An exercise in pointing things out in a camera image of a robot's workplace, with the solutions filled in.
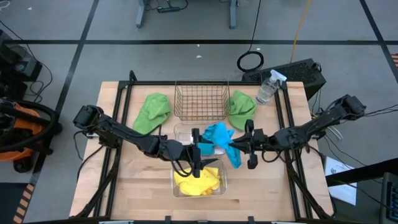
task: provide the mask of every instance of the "wooden table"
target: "wooden table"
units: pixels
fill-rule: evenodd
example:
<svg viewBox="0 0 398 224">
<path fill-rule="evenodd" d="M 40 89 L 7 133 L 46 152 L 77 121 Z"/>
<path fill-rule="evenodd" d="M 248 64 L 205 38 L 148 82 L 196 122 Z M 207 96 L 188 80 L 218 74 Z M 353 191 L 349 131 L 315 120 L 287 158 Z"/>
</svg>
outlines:
<svg viewBox="0 0 398 224">
<path fill-rule="evenodd" d="M 113 112 L 117 86 L 117 82 L 103 82 L 101 86 L 97 105 L 102 107 L 108 115 L 112 115 Z M 306 123 L 311 118 L 303 84 L 290 82 L 288 87 L 295 124 Z M 230 86 L 230 92 L 232 95 L 235 90 L 240 90 L 254 97 L 258 88 L 258 86 Z M 126 123 L 129 127 L 132 127 L 146 96 L 155 92 L 167 95 L 173 107 L 173 85 L 133 86 Z M 282 92 L 280 96 L 281 102 L 284 102 Z M 288 127 L 284 103 L 282 107 L 285 125 Z M 169 139 L 173 139 L 174 126 L 180 122 L 179 118 L 172 114 L 163 124 L 162 134 L 167 134 Z M 272 135 L 279 130 L 275 100 L 257 107 L 254 126 L 262 128 L 264 134 L 267 135 Z M 241 131 L 236 131 L 233 137 L 237 138 L 241 135 Z M 310 141 L 310 145 L 317 148 L 317 142 L 314 140 Z M 98 139 L 89 139 L 85 158 L 98 147 Z M 102 150 L 93 156 L 81 170 L 70 215 L 80 212 L 97 190 L 104 152 L 105 150 Z M 274 158 L 275 153 L 267 152 L 266 157 L 268 160 Z M 113 220 L 164 220 L 165 216 L 171 215 L 173 220 L 245 221 L 248 220 L 248 216 L 253 216 L 257 221 L 294 220 L 285 164 L 281 160 L 266 163 L 259 155 L 257 168 L 248 170 L 247 159 L 248 156 L 243 155 L 242 166 L 239 169 L 233 169 L 228 158 L 223 156 L 222 160 L 228 174 L 228 188 L 224 195 L 207 198 L 174 198 L 170 187 L 171 164 L 160 159 L 146 157 L 135 145 L 125 141 L 111 218 Z M 309 154 L 303 151 L 302 162 L 309 191 L 324 210 L 332 214 L 333 208 L 319 155 L 313 151 Z M 305 217 L 302 194 L 298 188 L 297 194 L 300 213 L 302 217 Z M 105 192 L 101 214 L 104 214 L 107 199 L 108 192 Z"/>
</svg>

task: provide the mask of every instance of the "green towel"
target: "green towel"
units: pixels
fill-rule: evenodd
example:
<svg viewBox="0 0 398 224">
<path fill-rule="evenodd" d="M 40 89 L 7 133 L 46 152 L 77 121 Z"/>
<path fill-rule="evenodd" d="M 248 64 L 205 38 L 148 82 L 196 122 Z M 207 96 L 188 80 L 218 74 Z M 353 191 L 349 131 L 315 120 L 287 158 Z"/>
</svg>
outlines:
<svg viewBox="0 0 398 224">
<path fill-rule="evenodd" d="M 254 119 L 254 112 L 257 103 L 254 99 L 239 90 L 235 90 L 234 95 L 229 99 L 231 112 L 229 114 L 229 122 L 235 128 L 244 130 L 246 120 Z"/>
<path fill-rule="evenodd" d="M 132 128 L 141 134 L 147 134 L 162 124 L 170 116 L 170 112 L 167 96 L 160 93 L 148 95 Z"/>
</svg>

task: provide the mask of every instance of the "wire basket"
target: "wire basket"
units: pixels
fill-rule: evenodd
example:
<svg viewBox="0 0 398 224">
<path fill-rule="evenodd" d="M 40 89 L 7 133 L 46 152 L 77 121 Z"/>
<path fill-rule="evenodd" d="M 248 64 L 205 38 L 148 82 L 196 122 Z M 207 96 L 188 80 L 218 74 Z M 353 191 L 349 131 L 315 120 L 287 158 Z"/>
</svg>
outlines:
<svg viewBox="0 0 398 224">
<path fill-rule="evenodd" d="M 228 81 L 175 82 L 174 115 L 182 121 L 219 121 L 229 115 Z"/>
</svg>

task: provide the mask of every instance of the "clear plastic container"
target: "clear plastic container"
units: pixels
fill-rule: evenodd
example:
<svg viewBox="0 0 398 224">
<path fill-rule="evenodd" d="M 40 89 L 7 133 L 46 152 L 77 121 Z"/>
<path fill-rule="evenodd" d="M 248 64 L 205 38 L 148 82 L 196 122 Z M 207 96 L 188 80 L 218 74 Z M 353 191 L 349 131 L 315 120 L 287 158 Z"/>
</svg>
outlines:
<svg viewBox="0 0 398 224">
<path fill-rule="evenodd" d="M 192 128 L 199 128 L 199 134 L 203 134 L 205 132 L 206 128 L 213 124 L 214 123 L 211 123 L 211 124 L 178 123 L 174 126 L 175 140 L 181 142 L 183 145 L 189 145 L 189 144 L 193 143 Z M 201 156 L 204 159 L 208 159 L 209 157 L 221 157 L 224 154 L 225 154 L 225 150 L 223 148 L 215 146 L 213 155 L 201 155 Z"/>
<path fill-rule="evenodd" d="M 188 163 L 181 162 L 181 166 L 183 169 L 189 168 Z M 212 162 L 211 164 L 208 164 L 205 167 L 215 167 L 218 168 L 218 177 L 220 181 L 220 186 L 216 189 L 213 190 L 213 193 L 211 195 L 199 195 L 199 196 L 192 196 L 192 195 L 185 195 L 181 192 L 180 187 L 176 184 L 174 180 L 174 170 L 172 169 L 170 172 L 171 175 L 171 186 L 172 186 L 172 192 L 174 197 L 177 198 L 193 198 L 193 197 L 212 197 L 212 196 L 217 196 L 217 195 L 223 195 L 226 191 L 227 188 L 227 175 L 226 175 L 226 169 L 224 167 L 223 161 L 217 159 L 217 161 Z"/>
</svg>

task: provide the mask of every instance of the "table leg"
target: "table leg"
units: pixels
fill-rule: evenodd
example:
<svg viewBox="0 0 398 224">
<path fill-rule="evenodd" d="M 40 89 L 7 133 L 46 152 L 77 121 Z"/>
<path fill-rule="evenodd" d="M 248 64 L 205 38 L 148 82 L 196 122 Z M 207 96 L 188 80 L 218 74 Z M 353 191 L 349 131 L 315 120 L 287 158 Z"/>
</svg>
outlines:
<svg viewBox="0 0 398 224">
<path fill-rule="evenodd" d="M 140 28 L 142 25 L 142 19 L 144 17 L 144 12 L 145 12 L 145 3 L 146 0 L 138 0 L 138 13 L 137 13 L 137 19 L 136 19 L 136 26 L 137 28 Z"/>
<path fill-rule="evenodd" d="M 229 28 L 234 29 L 236 27 L 236 4 L 237 0 L 231 0 L 229 6 Z"/>
</svg>

